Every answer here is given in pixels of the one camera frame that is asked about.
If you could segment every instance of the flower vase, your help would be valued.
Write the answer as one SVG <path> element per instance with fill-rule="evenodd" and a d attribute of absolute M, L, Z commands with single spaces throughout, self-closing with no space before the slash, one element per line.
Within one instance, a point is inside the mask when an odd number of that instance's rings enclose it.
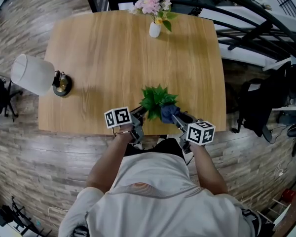
<path fill-rule="evenodd" d="M 157 25 L 154 22 L 152 22 L 150 24 L 150 28 L 149 28 L 149 35 L 153 38 L 156 38 L 159 36 L 161 31 L 161 25 Z"/>

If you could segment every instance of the forearm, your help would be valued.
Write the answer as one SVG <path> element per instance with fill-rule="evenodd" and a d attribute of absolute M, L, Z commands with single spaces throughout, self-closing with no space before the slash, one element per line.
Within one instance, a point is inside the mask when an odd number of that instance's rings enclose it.
<path fill-rule="evenodd" d="M 228 193 L 227 185 L 204 147 L 191 145 L 199 183 L 214 195 Z"/>
<path fill-rule="evenodd" d="M 119 167 L 125 155 L 129 140 L 125 135 L 117 135 L 102 157 L 91 169 L 86 186 L 95 187 L 103 193 L 110 190 L 117 176 Z"/>

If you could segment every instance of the gray wood plank floor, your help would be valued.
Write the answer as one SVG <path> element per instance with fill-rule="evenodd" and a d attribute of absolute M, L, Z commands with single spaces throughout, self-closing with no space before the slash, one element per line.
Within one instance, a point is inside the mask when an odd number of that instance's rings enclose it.
<path fill-rule="evenodd" d="M 9 0 L 0 13 L 0 71 L 10 72 L 20 53 L 43 58 L 55 21 L 90 12 L 87 0 Z M 225 80 L 235 89 L 245 80 L 267 75 L 248 66 L 224 62 Z M 69 209 L 84 187 L 86 177 L 107 148 L 112 136 L 50 133 L 37 125 L 38 97 L 25 91 L 12 103 L 19 118 L 0 117 L 0 202 L 10 204 L 11 196 L 26 207 L 26 212 L 45 228 L 57 230 L 49 222 L 50 206 Z M 269 128 L 275 128 L 273 113 Z M 236 125 L 237 113 L 227 116 L 228 127 Z M 216 133 L 207 146 L 216 167 L 227 181 L 230 194 L 253 209 L 263 210 L 279 198 L 296 180 L 296 157 L 291 157 L 293 139 L 278 128 L 276 143 L 269 144 L 252 131 Z M 156 144 L 157 136 L 144 140 L 144 147 Z M 274 176 L 281 162 L 287 172 Z M 191 179 L 198 183 L 195 163 L 189 165 Z M 58 226 L 64 212 L 50 211 Z"/>

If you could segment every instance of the black pants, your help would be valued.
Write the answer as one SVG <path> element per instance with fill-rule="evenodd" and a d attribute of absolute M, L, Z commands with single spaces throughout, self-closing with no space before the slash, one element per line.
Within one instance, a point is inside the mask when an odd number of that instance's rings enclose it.
<path fill-rule="evenodd" d="M 154 148 L 151 148 L 148 150 L 137 149 L 137 148 L 134 148 L 131 144 L 128 144 L 124 157 L 139 155 L 147 152 L 157 152 L 157 153 L 166 153 L 166 154 L 176 155 L 176 156 L 180 156 L 184 160 L 182 149 L 179 146 L 176 139 L 174 138 L 165 139 L 161 141 L 159 144 L 157 144 Z"/>

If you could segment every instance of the table lamp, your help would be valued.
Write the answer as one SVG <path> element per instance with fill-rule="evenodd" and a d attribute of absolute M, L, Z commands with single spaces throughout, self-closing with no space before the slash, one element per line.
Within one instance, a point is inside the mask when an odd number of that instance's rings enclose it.
<path fill-rule="evenodd" d="M 72 80 L 64 72 L 54 70 L 48 61 L 21 54 L 13 63 L 11 80 L 28 91 L 43 96 L 53 86 L 57 96 L 66 96 L 72 88 Z"/>

